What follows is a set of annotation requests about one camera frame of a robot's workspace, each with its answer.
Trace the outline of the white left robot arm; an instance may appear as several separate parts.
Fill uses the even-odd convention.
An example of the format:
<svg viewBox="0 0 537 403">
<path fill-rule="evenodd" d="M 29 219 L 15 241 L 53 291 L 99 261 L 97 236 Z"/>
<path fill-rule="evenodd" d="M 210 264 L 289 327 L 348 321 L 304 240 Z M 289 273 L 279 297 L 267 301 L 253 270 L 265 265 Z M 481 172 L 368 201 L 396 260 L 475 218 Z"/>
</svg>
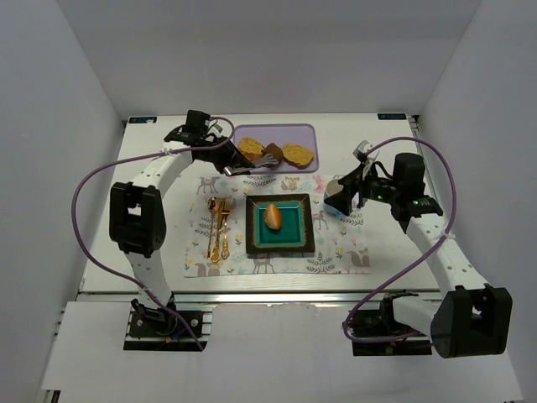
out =
<svg viewBox="0 0 537 403">
<path fill-rule="evenodd" d="M 132 180 L 116 182 L 110 190 L 110 238 L 133 269 L 138 304 L 145 309 L 164 310 L 173 299 L 159 252 L 167 232 L 163 206 L 167 190 L 197 160 L 226 175 L 254 168 L 230 136 L 211 127 L 218 119 L 190 110 L 185 123 L 164 137 L 161 150 L 149 156 L 149 164 Z"/>
</svg>

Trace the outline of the yellow bread slice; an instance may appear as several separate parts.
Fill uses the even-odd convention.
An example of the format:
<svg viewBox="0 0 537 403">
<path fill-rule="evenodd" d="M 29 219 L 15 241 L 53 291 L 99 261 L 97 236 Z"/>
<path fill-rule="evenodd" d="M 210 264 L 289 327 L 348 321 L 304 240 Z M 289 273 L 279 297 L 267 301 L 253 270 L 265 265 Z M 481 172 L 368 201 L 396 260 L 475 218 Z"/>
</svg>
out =
<svg viewBox="0 0 537 403">
<path fill-rule="evenodd" d="M 299 169 L 306 168 L 315 158 L 315 153 L 299 144 L 288 143 L 282 148 L 284 160 Z"/>
<path fill-rule="evenodd" d="M 242 138 L 237 147 L 239 151 L 250 161 L 258 160 L 264 155 L 264 146 L 256 139 L 249 137 Z"/>
</svg>

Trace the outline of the brown chocolate bun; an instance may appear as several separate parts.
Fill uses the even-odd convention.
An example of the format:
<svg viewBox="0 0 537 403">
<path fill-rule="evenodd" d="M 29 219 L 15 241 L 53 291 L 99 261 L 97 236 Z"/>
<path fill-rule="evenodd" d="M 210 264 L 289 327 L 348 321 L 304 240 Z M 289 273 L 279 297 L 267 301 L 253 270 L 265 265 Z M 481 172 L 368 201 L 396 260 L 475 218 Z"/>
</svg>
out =
<svg viewBox="0 0 537 403">
<path fill-rule="evenodd" d="M 275 143 L 270 143 L 263 149 L 263 155 L 267 154 L 271 155 L 273 159 L 276 160 L 274 166 L 279 165 L 284 158 L 283 150 Z"/>
</svg>

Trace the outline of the gold fork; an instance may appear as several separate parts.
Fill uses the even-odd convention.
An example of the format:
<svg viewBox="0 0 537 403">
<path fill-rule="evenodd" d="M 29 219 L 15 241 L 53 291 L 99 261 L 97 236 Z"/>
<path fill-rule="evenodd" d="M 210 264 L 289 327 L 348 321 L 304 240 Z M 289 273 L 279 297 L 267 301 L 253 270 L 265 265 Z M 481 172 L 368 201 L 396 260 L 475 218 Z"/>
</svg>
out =
<svg viewBox="0 0 537 403">
<path fill-rule="evenodd" d="M 226 198 L 222 206 L 221 234 L 223 235 L 223 244 L 222 244 L 221 259 L 223 260 L 228 259 L 230 257 L 229 244 L 228 244 L 228 223 L 227 223 L 230 213 L 231 213 L 230 203 L 228 199 Z"/>
</svg>

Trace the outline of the animal print placemat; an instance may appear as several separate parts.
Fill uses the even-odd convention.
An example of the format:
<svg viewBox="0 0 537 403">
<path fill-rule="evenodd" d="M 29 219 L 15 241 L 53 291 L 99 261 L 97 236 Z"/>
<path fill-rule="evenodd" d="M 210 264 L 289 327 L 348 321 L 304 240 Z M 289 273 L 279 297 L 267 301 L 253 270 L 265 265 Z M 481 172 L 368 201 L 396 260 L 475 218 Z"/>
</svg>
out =
<svg viewBox="0 0 537 403">
<path fill-rule="evenodd" d="M 354 207 L 348 217 L 335 217 L 323 207 L 330 175 L 250 175 L 233 178 L 200 178 L 194 184 L 194 200 L 181 229 L 185 236 L 184 271 L 187 277 L 261 274 L 367 274 L 370 262 L 362 212 Z M 245 249 L 245 205 L 248 196 L 297 194 L 310 196 L 315 237 L 313 254 L 248 255 Z M 230 257 L 212 263 L 206 257 L 211 214 L 207 200 L 227 198 Z"/>
</svg>

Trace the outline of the silver serving tongs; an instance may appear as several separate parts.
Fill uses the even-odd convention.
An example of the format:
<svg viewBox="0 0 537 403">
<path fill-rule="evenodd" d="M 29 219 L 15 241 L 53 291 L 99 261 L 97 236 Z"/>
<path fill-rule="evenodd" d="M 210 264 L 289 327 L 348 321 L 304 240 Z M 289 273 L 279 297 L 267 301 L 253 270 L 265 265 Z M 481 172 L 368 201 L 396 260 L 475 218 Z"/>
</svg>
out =
<svg viewBox="0 0 537 403">
<path fill-rule="evenodd" d="M 248 166 L 226 166 L 223 168 L 223 173 L 227 176 L 247 174 L 258 168 L 279 165 L 280 162 L 281 160 L 278 160 L 272 154 L 265 154 L 262 158 L 259 158 L 255 161 L 248 161 Z"/>
</svg>

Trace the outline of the lavender plastic tray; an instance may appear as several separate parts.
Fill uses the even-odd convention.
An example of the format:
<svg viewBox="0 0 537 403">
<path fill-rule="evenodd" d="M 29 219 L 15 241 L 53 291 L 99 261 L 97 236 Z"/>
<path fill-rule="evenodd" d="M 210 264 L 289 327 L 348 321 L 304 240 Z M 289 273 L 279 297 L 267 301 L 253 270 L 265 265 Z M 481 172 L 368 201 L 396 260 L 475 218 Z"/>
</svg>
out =
<svg viewBox="0 0 537 403">
<path fill-rule="evenodd" d="M 252 171 L 253 175 L 268 174 L 309 174 L 319 168 L 315 128 L 308 123 L 249 124 L 236 127 L 232 142 L 238 146 L 243 138 L 257 140 L 263 146 L 275 143 L 281 149 L 286 144 L 298 144 L 314 153 L 313 160 L 305 168 L 298 168 L 282 161 L 274 168 L 263 167 Z"/>
</svg>

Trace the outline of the gold knife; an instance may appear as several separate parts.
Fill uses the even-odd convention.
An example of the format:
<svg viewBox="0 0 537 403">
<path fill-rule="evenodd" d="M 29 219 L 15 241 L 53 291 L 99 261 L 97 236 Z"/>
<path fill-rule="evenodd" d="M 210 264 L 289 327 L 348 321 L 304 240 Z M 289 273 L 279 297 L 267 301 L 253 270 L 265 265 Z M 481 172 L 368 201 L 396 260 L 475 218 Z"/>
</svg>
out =
<svg viewBox="0 0 537 403">
<path fill-rule="evenodd" d="M 223 198 L 218 198 L 216 200 L 216 238 L 211 252 L 212 263 L 216 263 L 220 258 L 220 237 L 222 233 L 222 209 L 224 207 L 224 201 L 225 200 Z"/>
</svg>

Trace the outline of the green black square plate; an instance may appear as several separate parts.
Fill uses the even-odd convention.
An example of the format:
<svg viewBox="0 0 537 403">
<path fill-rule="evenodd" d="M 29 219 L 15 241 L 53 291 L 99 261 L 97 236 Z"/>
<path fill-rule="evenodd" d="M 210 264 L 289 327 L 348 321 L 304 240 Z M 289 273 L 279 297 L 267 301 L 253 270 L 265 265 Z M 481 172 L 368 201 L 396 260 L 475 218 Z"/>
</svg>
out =
<svg viewBox="0 0 537 403">
<path fill-rule="evenodd" d="M 272 229 L 265 222 L 265 212 L 271 206 L 275 206 L 281 216 L 279 229 Z M 315 252 L 308 194 L 248 196 L 245 218 L 245 249 L 248 255 Z"/>
</svg>

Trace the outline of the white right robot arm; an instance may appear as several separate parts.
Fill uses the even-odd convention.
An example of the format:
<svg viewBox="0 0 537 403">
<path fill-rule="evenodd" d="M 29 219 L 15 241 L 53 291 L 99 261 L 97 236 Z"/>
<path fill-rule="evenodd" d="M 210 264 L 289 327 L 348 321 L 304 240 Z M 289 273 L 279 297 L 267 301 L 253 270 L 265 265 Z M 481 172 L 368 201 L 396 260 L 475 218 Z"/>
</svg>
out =
<svg viewBox="0 0 537 403">
<path fill-rule="evenodd" d="M 397 154 L 391 174 L 363 151 L 359 166 L 338 180 L 341 189 L 325 200 L 327 206 L 350 214 L 352 198 L 390 206 L 394 220 L 421 252 L 440 289 L 435 304 L 403 290 L 383 296 L 376 313 L 352 309 L 343 323 L 355 347 L 405 341 L 442 358 L 499 355 L 507 347 L 513 299 L 506 288 L 492 286 L 477 272 L 455 239 L 438 202 L 425 193 L 425 162 L 418 154 Z"/>
</svg>

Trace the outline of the blue ceramic mug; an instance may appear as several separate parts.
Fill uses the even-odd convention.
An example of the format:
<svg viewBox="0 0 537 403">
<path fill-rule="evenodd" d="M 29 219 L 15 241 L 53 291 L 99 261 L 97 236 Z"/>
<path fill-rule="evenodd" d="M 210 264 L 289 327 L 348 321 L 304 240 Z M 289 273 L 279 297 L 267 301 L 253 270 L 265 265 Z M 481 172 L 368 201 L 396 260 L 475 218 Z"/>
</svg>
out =
<svg viewBox="0 0 537 403">
<path fill-rule="evenodd" d="M 338 179 L 329 181 L 325 188 L 323 207 L 335 217 L 348 217 L 352 210 L 352 196 Z"/>
</svg>

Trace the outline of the gold spoon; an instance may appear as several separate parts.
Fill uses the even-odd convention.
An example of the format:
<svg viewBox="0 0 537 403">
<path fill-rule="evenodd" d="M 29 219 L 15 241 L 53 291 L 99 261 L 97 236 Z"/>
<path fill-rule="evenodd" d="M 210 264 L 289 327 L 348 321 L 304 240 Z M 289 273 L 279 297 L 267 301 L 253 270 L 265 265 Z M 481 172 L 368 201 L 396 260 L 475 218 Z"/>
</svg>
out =
<svg viewBox="0 0 537 403">
<path fill-rule="evenodd" d="M 221 200 L 218 197 L 211 196 L 207 200 L 207 209 L 209 213 L 211 214 L 211 220 L 210 220 L 210 228 L 209 228 L 209 239 L 207 244 L 207 251 L 206 251 L 206 257 L 211 257 L 211 245 L 212 245 L 212 235 L 214 231 L 214 222 L 215 222 L 215 216 L 220 210 L 220 204 Z"/>
</svg>

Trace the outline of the orange glazed bread roll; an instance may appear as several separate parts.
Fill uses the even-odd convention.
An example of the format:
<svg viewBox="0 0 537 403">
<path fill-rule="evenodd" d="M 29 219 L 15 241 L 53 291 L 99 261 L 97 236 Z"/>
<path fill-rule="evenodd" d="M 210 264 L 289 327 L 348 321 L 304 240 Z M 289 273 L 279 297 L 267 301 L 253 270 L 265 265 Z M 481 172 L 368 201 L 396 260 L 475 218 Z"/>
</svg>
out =
<svg viewBox="0 0 537 403">
<path fill-rule="evenodd" d="M 282 216 L 278 207 L 271 203 L 264 212 L 264 221 L 268 228 L 274 231 L 278 231 L 282 227 Z"/>
</svg>

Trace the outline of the left yellow bread slice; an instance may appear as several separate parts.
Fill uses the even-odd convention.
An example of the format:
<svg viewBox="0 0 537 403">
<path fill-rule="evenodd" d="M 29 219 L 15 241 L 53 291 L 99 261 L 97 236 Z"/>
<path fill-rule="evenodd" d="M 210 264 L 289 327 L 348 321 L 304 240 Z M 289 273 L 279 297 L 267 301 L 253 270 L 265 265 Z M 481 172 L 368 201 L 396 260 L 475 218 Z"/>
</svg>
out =
<svg viewBox="0 0 537 403">
<path fill-rule="evenodd" d="M 249 137 L 242 138 L 237 147 L 239 151 L 250 161 L 258 160 L 264 155 L 264 146 L 256 139 Z"/>
</svg>

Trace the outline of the left blue table label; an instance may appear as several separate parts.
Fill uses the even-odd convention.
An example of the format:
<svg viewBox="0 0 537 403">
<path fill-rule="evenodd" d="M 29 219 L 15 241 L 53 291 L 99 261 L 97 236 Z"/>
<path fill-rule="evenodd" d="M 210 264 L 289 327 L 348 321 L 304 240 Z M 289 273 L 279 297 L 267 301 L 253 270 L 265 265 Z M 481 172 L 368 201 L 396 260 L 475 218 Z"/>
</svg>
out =
<svg viewBox="0 0 537 403">
<path fill-rule="evenodd" d="M 157 122 L 156 117 L 130 117 L 128 120 L 129 124 L 153 124 Z"/>
</svg>

